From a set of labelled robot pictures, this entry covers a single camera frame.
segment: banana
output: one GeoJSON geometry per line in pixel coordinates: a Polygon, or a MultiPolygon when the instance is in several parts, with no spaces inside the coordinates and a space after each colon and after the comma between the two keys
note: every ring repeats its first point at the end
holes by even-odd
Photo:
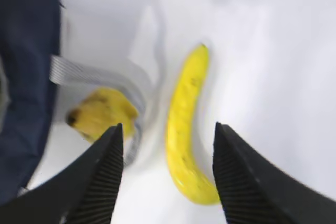
{"type": "Polygon", "coordinates": [[[122,123],[125,139],[134,134],[137,109],[118,90],[101,87],[67,115],[67,123],[88,142],[95,142],[110,127],[122,123]]]}
{"type": "Polygon", "coordinates": [[[171,101],[166,125],[166,159],[179,191],[196,204],[219,203],[217,188],[196,165],[192,150],[193,117],[209,65],[205,45],[196,47],[184,63],[171,101]]]}

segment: dark blue fabric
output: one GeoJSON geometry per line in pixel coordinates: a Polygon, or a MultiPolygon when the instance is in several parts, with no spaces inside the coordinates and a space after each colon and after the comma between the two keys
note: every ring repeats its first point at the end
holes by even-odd
{"type": "Polygon", "coordinates": [[[0,133],[0,205],[26,186],[46,145],[56,86],[51,54],[59,50],[59,0],[0,0],[0,56],[10,104],[0,133]]]}

